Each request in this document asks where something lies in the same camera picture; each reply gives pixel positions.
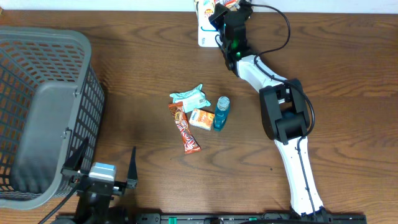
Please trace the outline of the red chocolate bar wrapper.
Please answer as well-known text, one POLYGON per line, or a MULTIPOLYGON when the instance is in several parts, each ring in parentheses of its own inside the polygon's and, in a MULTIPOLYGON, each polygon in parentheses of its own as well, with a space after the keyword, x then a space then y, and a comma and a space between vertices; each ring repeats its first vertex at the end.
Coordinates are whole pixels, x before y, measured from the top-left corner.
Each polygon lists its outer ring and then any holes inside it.
POLYGON ((191 154, 194 152, 200 152, 201 147, 199 146, 196 139, 193 137, 192 132, 190 131, 188 119, 183 108, 183 103, 172 103, 168 105, 168 108, 182 136, 184 153, 191 154))

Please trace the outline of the teal wet wipes pack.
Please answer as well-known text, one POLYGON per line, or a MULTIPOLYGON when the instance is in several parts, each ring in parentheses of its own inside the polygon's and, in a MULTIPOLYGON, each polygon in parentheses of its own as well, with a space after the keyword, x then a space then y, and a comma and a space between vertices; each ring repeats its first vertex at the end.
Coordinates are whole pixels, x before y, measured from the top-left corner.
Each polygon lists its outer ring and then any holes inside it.
POLYGON ((173 103, 183 103, 183 110, 189 113, 194 109, 211 106, 211 103, 206 99, 206 95, 202 92, 203 85, 199 84, 194 89, 182 93, 171 93, 169 97, 172 98, 173 103))

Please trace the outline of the orange tissue pack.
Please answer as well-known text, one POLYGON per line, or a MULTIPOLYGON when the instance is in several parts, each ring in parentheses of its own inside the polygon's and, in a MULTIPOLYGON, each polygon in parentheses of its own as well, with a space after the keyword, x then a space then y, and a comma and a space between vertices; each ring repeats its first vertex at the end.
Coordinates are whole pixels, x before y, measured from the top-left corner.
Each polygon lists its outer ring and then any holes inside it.
POLYGON ((213 113, 195 108, 190 116, 189 123, 192 126, 210 131, 215 115, 213 113))

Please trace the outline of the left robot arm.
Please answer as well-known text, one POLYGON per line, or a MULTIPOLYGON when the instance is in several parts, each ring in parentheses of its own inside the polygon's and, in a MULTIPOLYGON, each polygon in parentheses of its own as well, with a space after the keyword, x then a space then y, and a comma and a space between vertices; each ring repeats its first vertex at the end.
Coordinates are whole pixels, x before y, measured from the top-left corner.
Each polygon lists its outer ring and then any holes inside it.
POLYGON ((131 223, 128 211, 121 206, 110 205, 115 196, 124 195, 126 189, 135 189, 137 178, 136 147, 133 147, 127 179, 115 180, 117 169, 114 165, 95 162, 90 170, 83 170, 83 159, 89 146, 85 138, 76 152, 62 166, 61 174, 69 177, 70 193, 40 222, 45 223, 55 215, 71 198, 79 197, 75 213, 57 215, 54 223, 131 223))

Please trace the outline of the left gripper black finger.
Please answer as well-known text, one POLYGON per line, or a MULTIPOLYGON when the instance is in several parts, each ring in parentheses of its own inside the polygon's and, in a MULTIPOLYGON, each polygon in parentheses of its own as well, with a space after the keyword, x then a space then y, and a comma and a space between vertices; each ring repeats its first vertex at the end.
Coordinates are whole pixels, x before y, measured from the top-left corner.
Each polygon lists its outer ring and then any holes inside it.
POLYGON ((62 172, 78 172, 82 165, 89 145, 89 139, 85 138, 78 149, 65 161, 62 172))
POLYGON ((132 149, 131 159, 129 163, 129 170, 127 173, 128 182, 137 182, 137 167, 136 167, 136 146, 132 149))

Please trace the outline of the yellow snack package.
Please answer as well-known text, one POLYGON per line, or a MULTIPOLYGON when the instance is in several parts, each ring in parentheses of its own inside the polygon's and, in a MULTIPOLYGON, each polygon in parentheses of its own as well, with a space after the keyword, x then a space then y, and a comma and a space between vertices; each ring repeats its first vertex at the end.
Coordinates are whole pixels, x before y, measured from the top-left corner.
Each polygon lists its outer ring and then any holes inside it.
POLYGON ((233 8, 238 0, 194 0, 197 18, 208 17, 214 13, 216 4, 220 3, 227 8, 233 8))

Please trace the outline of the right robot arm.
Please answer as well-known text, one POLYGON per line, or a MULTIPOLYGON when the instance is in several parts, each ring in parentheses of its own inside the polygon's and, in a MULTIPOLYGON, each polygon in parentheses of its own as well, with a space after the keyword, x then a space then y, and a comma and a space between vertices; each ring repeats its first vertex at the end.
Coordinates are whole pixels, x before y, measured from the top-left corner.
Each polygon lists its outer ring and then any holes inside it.
POLYGON ((261 53, 250 48, 246 21, 254 6, 240 1, 238 8, 231 10, 217 3, 209 22, 218 31, 215 41, 227 68, 259 94, 262 125, 281 154, 292 210, 315 221, 323 208, 308 157, 308 135, 315 125, 315 112, 298 79, 276 74, 261 60, 261 53))

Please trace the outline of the blue liquid bottle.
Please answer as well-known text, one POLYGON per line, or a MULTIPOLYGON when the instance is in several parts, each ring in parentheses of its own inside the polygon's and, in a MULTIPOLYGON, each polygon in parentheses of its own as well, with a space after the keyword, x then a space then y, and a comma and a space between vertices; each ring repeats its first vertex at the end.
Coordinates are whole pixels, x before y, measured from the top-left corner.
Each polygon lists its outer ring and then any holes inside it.
POLYGON ((224 128, 230 109, 230 100, 227 96, 221 96, 218 99, 215 108, 215 118, 213 122, 214 129, 221 131, 224 128))

